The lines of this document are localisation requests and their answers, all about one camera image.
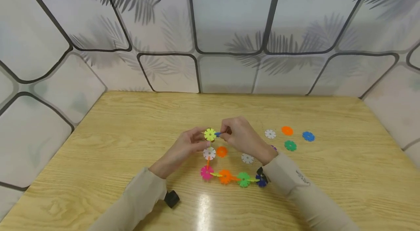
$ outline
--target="finger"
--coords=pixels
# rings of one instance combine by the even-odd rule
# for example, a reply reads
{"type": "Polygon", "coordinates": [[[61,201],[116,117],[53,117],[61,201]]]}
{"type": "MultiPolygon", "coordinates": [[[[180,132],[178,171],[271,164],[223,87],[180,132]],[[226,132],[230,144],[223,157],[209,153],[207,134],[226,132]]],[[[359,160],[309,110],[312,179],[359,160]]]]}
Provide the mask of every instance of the finger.
{"type": "Polygon", "coordinates": [[[235,118],[227,118],[222,120],[222,126],[220,127],[221,133],[226,133],[229,127],[232,127],[235,118]]]}
{"type": "Polygon", "coordinates": [[[230,135],[228,133],[220,134],[220,138],[222,138],[225,142],[228,142],[231,137],[232,137],[232,135],[230,135]]]}
{"type": "Polygon", "coordinates": [[[192,138],[194,135],[199,134],[201,132],[204,132],[208,128],[210,128],[210,127],[208,127],[208,126],[197,126],[197,127],[194,127],[193,129],[188,130],[186,132],[187,132],[188,136],[190,138],[192,138]]]}
{"type": "Polygon", "coordinates": [[[199,135],[194,135],[193,139],[191,140],[191,142],[195,143],[195,142],[199,142],[199,141],[204,141],[205,137],[203,134],[199,134],[199,135]]]}
{"type": "Polygon", "coordinates": [[[206,149],[210,145],[211,145],[211,142],[210,141],[198,142],[198,143],[195,143],[195,144],[192,144],[191,145],[191,151],[193,153],[199,152],[199,151],[202,151],[202,150],[206,149]]]}

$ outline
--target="wallpaper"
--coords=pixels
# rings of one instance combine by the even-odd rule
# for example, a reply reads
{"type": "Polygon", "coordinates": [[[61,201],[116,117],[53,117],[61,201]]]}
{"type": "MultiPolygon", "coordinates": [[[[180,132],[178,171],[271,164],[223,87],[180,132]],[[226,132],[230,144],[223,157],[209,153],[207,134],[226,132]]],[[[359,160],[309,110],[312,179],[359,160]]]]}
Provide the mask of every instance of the wallpaper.
{"type": "Polygon", "coordinates": [[[0,4],[0,219],[107,90],[357,97],[420,167],[420,0],[0,4]]]}

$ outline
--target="beige sleeve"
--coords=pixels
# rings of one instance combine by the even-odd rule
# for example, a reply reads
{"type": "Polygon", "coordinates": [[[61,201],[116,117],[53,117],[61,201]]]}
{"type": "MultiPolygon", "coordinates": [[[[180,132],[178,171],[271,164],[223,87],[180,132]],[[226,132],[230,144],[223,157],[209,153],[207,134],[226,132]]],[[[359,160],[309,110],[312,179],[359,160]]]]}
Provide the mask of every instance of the beige sleeve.
{"type": "Polygon", "coordinates": [[[359,230],[356,223],[287,155],[280,153],[262,169],[279,192],[296,204],[313,230],[359,230]]]}
{"type": "Polygon", "coordinates": [[[132,231],[166,195],[166,181],[143,168],[89,231],[132,231]]]}

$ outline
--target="orange flower piece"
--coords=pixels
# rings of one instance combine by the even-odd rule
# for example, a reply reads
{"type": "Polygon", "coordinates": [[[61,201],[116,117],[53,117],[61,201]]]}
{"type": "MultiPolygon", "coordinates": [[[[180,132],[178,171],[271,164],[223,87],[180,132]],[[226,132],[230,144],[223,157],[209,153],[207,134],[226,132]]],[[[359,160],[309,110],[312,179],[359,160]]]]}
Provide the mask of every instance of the orange flower piece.
{"type": "Polygon", "coordinates": [[[217,150],[216,150],[216,154],[219,157],[225,157],[227,153],[228,153],[228,150],[224,146],[219,146],[219,148],[217,148],[217,150]]]}
{"type": "Polygon", "coordinates": [[[281,128],[281,131],[285,134],[285,135],[292,135],[293,134],[293,129],[289,126],[283,126],[281,128]]]}
{"type": "Polygon", "coordinates": [[[224,169],[224,170],[220,171],[219,174],[222,175],[221,177],[219,177],[220,182],[222,184],[229,184],[229,182],[232,180],[232,175],[229,172],[229,170],[224,169]]]}

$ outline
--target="black clip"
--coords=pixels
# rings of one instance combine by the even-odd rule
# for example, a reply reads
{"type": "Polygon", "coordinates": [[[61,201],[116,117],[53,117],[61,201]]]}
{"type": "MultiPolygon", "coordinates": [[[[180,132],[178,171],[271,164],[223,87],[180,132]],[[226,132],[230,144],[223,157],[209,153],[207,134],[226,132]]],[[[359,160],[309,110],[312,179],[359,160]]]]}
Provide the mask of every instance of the black clip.
{"type": "Polygon", "coordinates": [[[166,192],[164,200],[170,208],[174,208],[174,206],[179,202],[179,196],[174,190],[172,190],[171,192],[166,192]]]}
{"type": "Polygon", "coordinates": [[[261,178],[268,184],[268,178],[267,178],[267,176],[265,176],[262,169],[263,169],[262,167],[258,168],[257,175],[260,175],[261,178]]]}

